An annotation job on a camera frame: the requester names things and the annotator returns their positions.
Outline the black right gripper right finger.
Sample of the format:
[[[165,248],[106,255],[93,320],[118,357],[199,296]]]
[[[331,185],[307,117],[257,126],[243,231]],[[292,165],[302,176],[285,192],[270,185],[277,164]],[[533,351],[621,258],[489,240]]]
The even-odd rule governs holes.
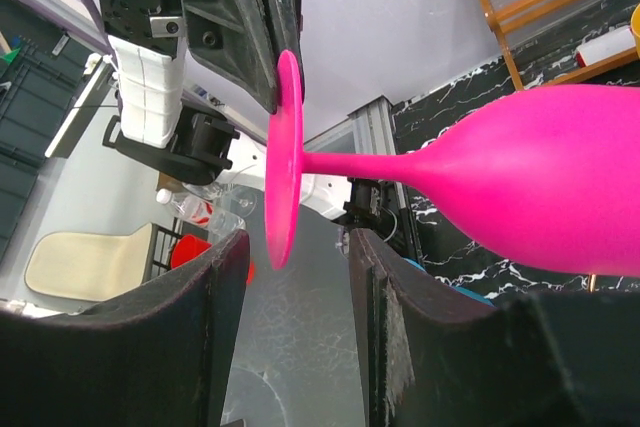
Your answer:
[[[367,425],[638,424],[637,293],[534,293],[492,307],[368,229],[350,235],[349,272]]]

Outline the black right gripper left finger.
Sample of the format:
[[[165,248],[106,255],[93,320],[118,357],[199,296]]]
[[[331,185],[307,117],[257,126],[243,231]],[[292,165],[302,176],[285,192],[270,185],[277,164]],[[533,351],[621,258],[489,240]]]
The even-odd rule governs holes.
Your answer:
[[[1,314],[5,426],[218,426],[249,273],[238,230],[75,314]]]

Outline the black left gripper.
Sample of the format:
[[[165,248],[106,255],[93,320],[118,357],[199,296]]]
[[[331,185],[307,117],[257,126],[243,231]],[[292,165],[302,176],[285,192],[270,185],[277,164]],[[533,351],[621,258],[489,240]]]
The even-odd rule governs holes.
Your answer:
[[[263,3],[266,22],[261,0],[99,0],[108,35],[170,57],[177,55],[178,31],[167,30],[166,20],[159,27],[151,20],[180,17],[183,11],[192,57],[273,114],[277,104],[273,54],[276,58],[284,50],[295,54],[305,94],[302,0]]]

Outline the magenta wine glass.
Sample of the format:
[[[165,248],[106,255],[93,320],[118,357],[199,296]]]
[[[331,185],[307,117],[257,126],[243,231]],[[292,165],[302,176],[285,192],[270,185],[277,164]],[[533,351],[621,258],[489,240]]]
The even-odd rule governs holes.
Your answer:
[[[323,174],[400,182],[471,240],[547,271],[639,273],[639,91],[569,84],[519,91],[402,155],[303,148],[296,56],[278,60],[279,107],[266,149],[265,231],[274,268],[294,243],[301,179]]]

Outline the orange yellow wine glass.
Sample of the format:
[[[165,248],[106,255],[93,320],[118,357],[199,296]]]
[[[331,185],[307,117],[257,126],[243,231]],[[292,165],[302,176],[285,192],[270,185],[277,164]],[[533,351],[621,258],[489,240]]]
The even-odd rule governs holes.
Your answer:
[[[640,56],[640,5],[637,5],[632,13],[630,30],[633,35],[636,52]]]

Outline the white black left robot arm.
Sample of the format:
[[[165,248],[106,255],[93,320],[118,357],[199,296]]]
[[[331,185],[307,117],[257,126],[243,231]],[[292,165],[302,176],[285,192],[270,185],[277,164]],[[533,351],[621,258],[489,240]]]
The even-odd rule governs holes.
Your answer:
[[[203,189],[213,182],[262,189],[264,148],[215,111],[183,98],[188,58],[248,93],[271,118],[304,71],[301,0],[99,0],[117,61],[122,107],[115,148]]]

